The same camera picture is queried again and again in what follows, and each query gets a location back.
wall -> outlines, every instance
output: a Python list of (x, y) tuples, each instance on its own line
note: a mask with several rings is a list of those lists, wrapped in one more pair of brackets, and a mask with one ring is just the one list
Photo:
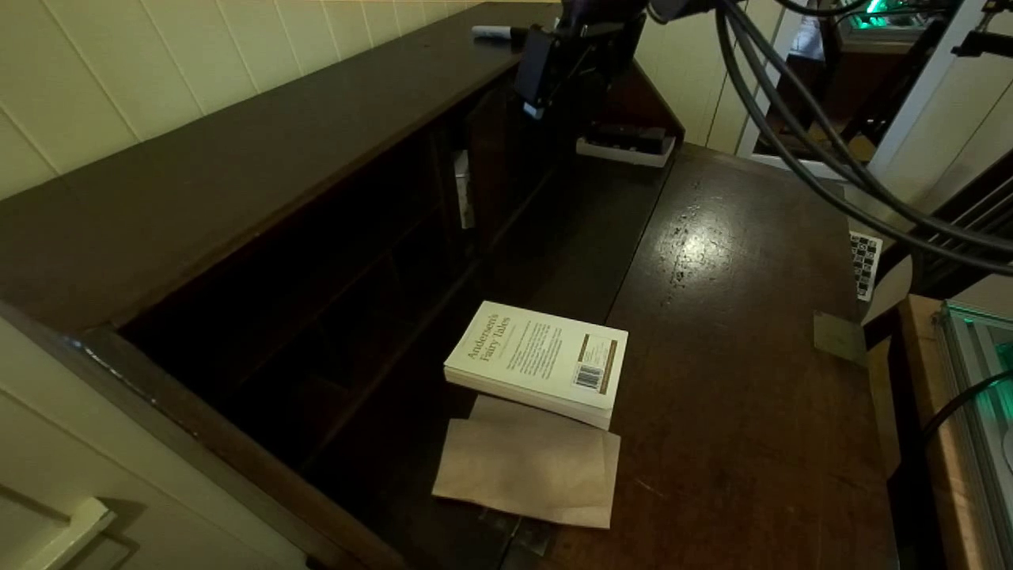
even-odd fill
[(478, 0), (3, 0), (0, 200)]
[[(744, 10), (766, 38), (776, 35), (782, 19), (779, 3), (750, 0)], [(636, 63), (687, 127), (690, 143), (734, 152), (747, 114), (728, 86), (712, 13), (668, 25), (649, 22), (636, 48)]]
[(0, 304), (0, 567), (54, 535), (44, 519), (28, 529), (16, 504), (66, 526), (60, 516), (85, 497), (117, 513), (111, 535), (130, 551), (127, 567), (301, 567), (294, 545), (136, 428), (25, 326)]

cable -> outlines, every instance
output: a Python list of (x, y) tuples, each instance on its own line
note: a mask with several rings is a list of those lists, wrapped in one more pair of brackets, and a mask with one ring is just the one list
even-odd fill
[(760, 127), (760, 133), (776, 146), (776, 152), (782, 155), (782, 162), (798, 174), (801, 184), (807, 184), (820, 200), (826, 200), (829, 206), (836, 206), (839, 212), (883, 231), (886, 238), (896, 238), (909, 247), (918, 247), (918, 250), (928, 250), (934, 257), (947, 257), (953, 263), (966, 263), (966, 266), (975, 266), (975, 269), (985, 269), (985, 272), (1004, 272), (1004, 276), (1013, 276), (1013, 266), (1007, 263), (991, 263), (991, 260), (978, 260), (978, 257), (966, 257), (966, 253), (956, 253), (956, 250), (947, 250), (947, 247), (937, 247), (931, 241), (921, 241), (921, 238), (912, 238), (874, 215), (867, 215), (864, 209), (858, 209), (855, 203), (836, 196), (833, 190), (826, 190), (791, 152), (788, 146), (769, 130), (760, 105), (750, 98), (750, 89), (738, 70), (738, 57), (734, 57), (734, 48), (731, 48), (731, 38), (728, 38), (728, 13), (719, 6), (719, 48), (722, 48), (722, 57), (725, 57), (725, 67), (728, 67), (728, 76), (731, 76), (731, 86), (734, 92), (741, 95), (750, 120)]
[(867, 0), (842, 3), (842, 6), (833, 6), (833, 10), (814, 10), (814, 6), (791, 3), (791, 0), (779, 0), (779, 3), (782, 3), (785, 10), (804, 13), (804, 16), (845, 16), (845, 13), (861, 10)]
[(981, 383), (956, 393), (940, 412), (934, 412), (934, 415), (924, 421), (924, 428), (921, 428), (921, 443), (931, 443), (931, 440), (940, 434), (943, 421), (947, 421), (950, 415), (956, 415), (956, 409), (962, 409), (966, 402), (978, 399), (978, 393), (997, 386), (1000, 380), (1013, 380), (1013, 371), (1000, 371), (1000, 374), (985, 377)]
[(757, 82), (763, 86), (763, 95), (769, 98), (769, 105), (788, 120), (788, 130), (795, 133), (798, 143), (804, 143), (804, 149), (810, 155), (820, 155), (836, 174), (842, 174), (848, 184), (861, 187), (861, 177), (855, 174), (852, 165), (842, 165), (839, 158), (833, 158), (826, 149), (820, 149), (807, 130), (801, 127), (801, 120), (791, 114), (788, 101), (776, 92), (776, 86), (769, 82), (769, 76), (763, 73), (763, 60), (757, 57), (753, 44), (741, 38), (741, 29), (734, 29), (734, 41), (741, 48), (741, 54), (747, 57)]
[(864, 165), (855, 162), (855, 155), (848, 152), (848, 146), (839, 139), (839, 133), (833, 130), (826, 111), (814, 101), (814, 95), (801, 86), (801, 79), (791, 73), (791, 67), (766, 44), (766, 38), (760, 35), (760, 29), (738, 10), (728, 6), (731, 19), (753, 38), (753, 44), (760, 44), (760, 51), (779, 67), (779, 73), (804, 95), (807, 108), (817, 114), (817, 124), (823, 127), (823, 133), (829, 136), (833, 149), (842, 152), (842, 158), (855, 168), (855, 174), (864, 184), (855, 184), (858, 190), (871, 193), (874, 200), (883, 200), (886, 209), (893, 209), (896, 215), (934, 228), (940, 238), (953, 238), (953, 241), (969, 241), (975, 247), (991, 247), (991, 250), (1004, 250), (1013, 253), (1013, 241), (994, 238), (994, 234), (978, 234), (978, 231), (966, 231), (956, 228), (950, 222), (931, 219), (915, 212), (909, 203), (896, 200)]
[[(734, 22), (734, 35), (741, 38), (741, 32), (750, 38), (750, 41), (741, 41), (741, 48), (747, 44), (757, 44), (763, 51), (763, 57), (798, 89), (798, 95), (804, 98), (807, 111), (814, 111), (820, 130), (826, 133), (826, 139), (833, 143), (833, 149), (845, 158), (848, 168), (855, 168), (858, 181), (842, 174), (826, 152), (817, 149), (817, 155), (836, 168), (845, 181), (852, 181), (858, 190), (864, 190), (867, 196), (880, 200), (886, 209), (893, 209), (896, 215), (915, 222), (915, 225), (924, 225), (931, 231), (937, 231), (940, 238), (950, 238), (950, 241), (966, 241), (966, 244), (975, 244), (975, 247), (988, 247), (988, 250), (1000, 250), (1000, 253), (1013, 253), (1013, 241), (1007, 238), (994, 238), (994, 234), (981, 234), (981, 231), (966, 231), (959, 225), (950, 225), (950, 222), (940, 222), (934, 215), (921, 215), (918, 209), (912, 209), (905, 200), (899, 200), (896, 193), (890, 193), (852, 152), (848, 152), (848, 143), (833, 130), (833, 120), (826, 117), (826, 111), (820, 108), (820, 101), (807, 92), (807, 86), (795, 76), (795, 70), (776, 54), (776, 48), (763, 38), (763, 32), (750, 22), (747, 13), (741, 13), (738, 3), (731, 0), (719, 0), (719, 10), (728, 10), (731, 22)], [(772, 82), (760, 82), (763, 86), (763, 95), (769, 101), (782, 101), (782, 95), (776, 92)]]

book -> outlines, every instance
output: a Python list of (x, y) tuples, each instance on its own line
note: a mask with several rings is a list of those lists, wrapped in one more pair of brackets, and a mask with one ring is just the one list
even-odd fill
[(608, 431), (630, 333), (484, 301), (443, 377)]

wooden panel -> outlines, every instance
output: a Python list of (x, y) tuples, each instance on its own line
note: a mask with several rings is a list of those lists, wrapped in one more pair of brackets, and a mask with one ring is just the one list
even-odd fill
[(253, 95), (253, 79), (228, 35), (218, 3), (142, 0), (199, 111), (218, 111)]
[(355, 57), (374, 44), (364, 0), (323, 0), (329, 25), (336, 29), (339, 54)]
[(481, 0), (427, 0), (427, 13), (431, 19), (446, 19), (459, 10), (469, 10), (469, 6), (478, 6)]
[[(73, 513), (54, 513), (9, 488), (0, 488), (0, 567), (38, 567), (38, 554), (66, 529)], [(136, 548), (98, 535), (73, 557), (76, 570), (120, 567)]]
[[(753, 0), (747, 3), (747, 16), (757, 22), (757, 29), (772, 41), (779, 25), (782, 25), (782, 6), (779, 3), (766, 3), (766, 0)], [(706, 133), (706, 146), (719, 149), (719, 152), (734, 152), (738, 139), (747, 127), (747, 108), (741, 105), (728, 73), (722, 79), (722, 98), (715, 105), (715, 120), (712, 130)]]
[(193, 92), (139, 3), (44, 3), (136, 136), (152, 139), (199, 114)]
[(47, 424), (38, 412), (9, 399), (9, 393), (0, 393), (0, 412), (0, 450), (6, 456), (3, 485), (60, 513), (73, 513), (76, 504), (92, 494), (111, 497), (111, 504), (127, 513), (142, 513), (123, 529), (127, 542), (142, 542), (133, 557), (136, 567), (161, 567), (168, 561), (184, 567), (256, 567), (263, 561), (301, 561), (301, 554), (288, 545), (285, 551), (275, 551), (275, 545), (256, 545), (234, 535), (228, 526), (203, 519), (114, 459), (95, 453), (57, 424)]
[(665, 95), (674, 117), (687, 127), (687, 143), (706, 146), (725, 76), (715, 16), (700, 13), (668, 25), (646, 22), (643, 35), (646, 38), (636, 51), (636, 63)]
[(0, 155), (3, 155), (0, 200), (32, 187), (35, 181), (57, 174), (57, 168), (44, 162), (44, 155), (25, 139), (25, 133), (9, 120), (9, 114), (3, 114), (3, 105), (0, 105)]
[(123, 117), (41, 3), (0, 3), (0, 51), (3, 111), (54, 168), (70, 171), (133, 143)]
[[(947, 336), (940, 329), (940, 301), (909, 298), (899, 314), (902, 339), (893, 342), (902, 342), (905, 348), (902, 358), (909, 377), (893, 377), (893, 383), (896, 390), (912, 393), (912, 421), (924, 424), (934, 412), (956, 399), (962, 386), (953, 377)], [(947, 567), (956, 570), (1004, 567), (1004, 548), (991, 519), (991, 497), (975, 447), (975, 434), (969, 421), (959, 421), (959, 415), (940, 424), (937, 437), (924, 447), (931, 497), (940, 516), (940, 545)]]
[(28, 326), (22, 317), (0, 307), (0, 342), (6, 348), (0, 361), (0, 450), (6, 456), (0, 488), (60, 513), (73, 513), (82, 497), (108, 497), (123, 516), (117, 532), (146, 545), (139, 548), (139, 567), (184, 551), (193, 561), (298, 561), (298, 551), (263, 519), (92, 390), (79, 377), (85, 358), (60, 342), (60, 361), (47, 352), (54, 345), (38, 345), (54, 342), (54, 336), (38, 329), (28, 336), (22, 326)]
[(367, 16), (374, 44), (383, 44), (402, 35), (399, 0), (367, 0), (364, 16)]
[(285, 0), (279, 10), (301, 73), (339, 60), (339, 44), (320, 0)]
[(864, 371), (810, 342), (817, 310), (858, 317), (848, 269), (791, 174), (681, 149), (611, 314), (611, 532), (560, 529), (548, 567), (893, 567)]
[(424, 0), (399, 0), (396, 10), (399, 10), (402, 32), (412, 32), (431, 22)]
[(285, 38), (275, 3), (222, 0), (222, 13), (256, 92), (275, 89), (298, 76), (291, 41)]

brown paper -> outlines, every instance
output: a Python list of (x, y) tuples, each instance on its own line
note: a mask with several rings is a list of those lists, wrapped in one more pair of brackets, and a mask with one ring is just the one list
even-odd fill
[(450, 421), (434, 494), (563, 526), (611, 526), (620, 437), (478, 399)]

